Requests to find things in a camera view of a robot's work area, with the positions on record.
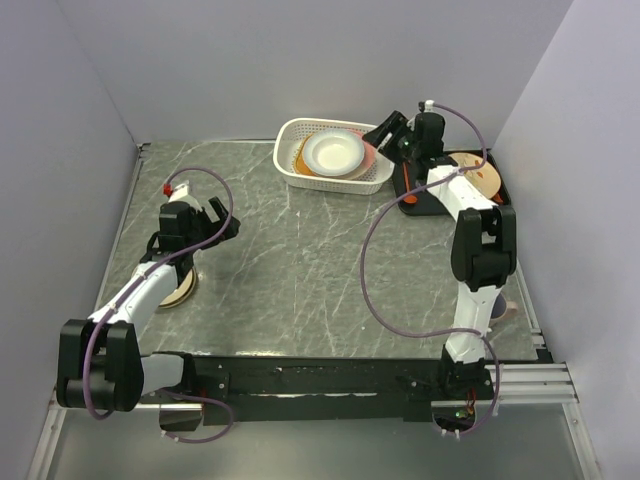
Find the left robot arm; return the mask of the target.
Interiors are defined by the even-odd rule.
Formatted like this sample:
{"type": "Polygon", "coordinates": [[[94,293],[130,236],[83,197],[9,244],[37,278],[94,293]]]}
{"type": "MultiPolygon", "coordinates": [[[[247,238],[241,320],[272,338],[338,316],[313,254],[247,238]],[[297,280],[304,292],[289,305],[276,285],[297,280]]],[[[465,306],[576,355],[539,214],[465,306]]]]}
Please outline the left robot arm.
{"type": "Polygon", "coordinates": [[[138,337],[160,304],[183,284],[193,255],[234,238],[240,222],[217,197],[209,200],[218,219],[183,198],[163,204],[159,229],[125,286],[84,320],[61,329],[56,400],[66,408],[92,407],[98,416],[127,412],[145,394],[163,390],[184,402],[198,390],[199,378],[188,354],[142,355],[138,337]]]}

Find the small beige saucer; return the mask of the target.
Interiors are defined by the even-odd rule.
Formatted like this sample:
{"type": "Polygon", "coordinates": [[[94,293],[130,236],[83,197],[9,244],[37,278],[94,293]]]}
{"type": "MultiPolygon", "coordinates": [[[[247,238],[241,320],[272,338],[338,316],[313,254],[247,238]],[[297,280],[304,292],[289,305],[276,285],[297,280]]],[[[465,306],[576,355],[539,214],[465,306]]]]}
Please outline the small beige saucer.
{"type": "Polygon", "coordinates": [[[158,308],[161,310],[170,309],[184,303],[194,293],[197,284],[197,270],[195,267],[192,267],[185,279],[159,304],[158,308]]]}

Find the white scalloped bowl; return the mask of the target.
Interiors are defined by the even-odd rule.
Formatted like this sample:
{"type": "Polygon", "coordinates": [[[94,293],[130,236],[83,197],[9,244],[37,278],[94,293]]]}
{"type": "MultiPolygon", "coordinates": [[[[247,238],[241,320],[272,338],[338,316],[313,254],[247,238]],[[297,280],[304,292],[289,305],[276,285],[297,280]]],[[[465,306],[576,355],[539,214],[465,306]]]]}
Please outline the white scalloped bowl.
{"type": "Polygon", "coordinates": [[[365,147],[348,130],[328,129],[309,137],[302,149],[306,166],[316,175],[339,177],[354,171],[363,161],[365,147]]]}

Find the cream plate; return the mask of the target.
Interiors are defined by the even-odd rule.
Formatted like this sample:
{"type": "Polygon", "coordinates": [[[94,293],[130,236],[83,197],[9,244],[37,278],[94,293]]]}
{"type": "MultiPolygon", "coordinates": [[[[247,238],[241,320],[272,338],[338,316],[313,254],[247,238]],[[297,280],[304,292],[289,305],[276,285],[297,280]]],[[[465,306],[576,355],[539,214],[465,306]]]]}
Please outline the cream plate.
{"type": "Polygon", "coordinates": [[[369,170],[371,168],[371,166],[374,163],[374,153],[373,153],[372,148],[365,144],[365,142],[362,139],[362,134],[361,133],[355,132],[353,130],[348,130],[348,131],[351,131],[351,132],[355,133],[356,135],[358,135],[360,137],[360,139],[362,140],[363,144],[364,144],[365,156],[364,156],[364,159],[361,162],[361,164],[354,171],[352,171],[351,173],[346,174],[346,175],[342,175],[342,176],[339,176],[339,177],[326,177],[326,176],[320,176],[320,175],[316,175],[316,174],[314,174],[314,176],[323,177],[323,178],[330,178],[330,179],[347,179],[347,180],[350,180],[350,179],[355,179],[355,178],[363,175],[367,170],[369,170]]]}

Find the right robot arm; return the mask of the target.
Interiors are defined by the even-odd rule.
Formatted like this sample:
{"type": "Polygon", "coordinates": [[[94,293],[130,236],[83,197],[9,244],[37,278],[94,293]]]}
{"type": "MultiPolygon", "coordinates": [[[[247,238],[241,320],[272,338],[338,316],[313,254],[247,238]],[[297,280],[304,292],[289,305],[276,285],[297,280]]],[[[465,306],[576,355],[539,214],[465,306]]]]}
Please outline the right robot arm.
{"type": "Polygon", "coordinates": [[[451,271],[458,283],[453,325],[436,381],[449,398],[490,383],[486,335],[502,288],[517,266],[516,214],[486,198],[469,180],[471,167],[444,152],[442,107],[425,107],[413,119],[392,112],[364,141],[397,166],[416,171],[415,194],[427,192],[455,222],[451,271]]]}

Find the orange woven tray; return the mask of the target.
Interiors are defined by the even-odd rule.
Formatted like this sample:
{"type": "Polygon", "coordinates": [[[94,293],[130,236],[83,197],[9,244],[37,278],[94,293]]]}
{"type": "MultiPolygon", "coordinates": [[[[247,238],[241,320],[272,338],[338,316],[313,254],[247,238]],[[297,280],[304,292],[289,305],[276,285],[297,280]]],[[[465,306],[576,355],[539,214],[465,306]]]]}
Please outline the orange woven tray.
{"type": "Polygon", "coordinates": [[[307,166],[304,160],[304,155],[303,155],[304,147],[307,141],[309,140],[309,138],[310,138],[310,135],[305,137],[302,143],[300,144],[296,152],[295,159],[293,161],[293,169],[296,174],[313,177],[314,172],[307,166]]]}

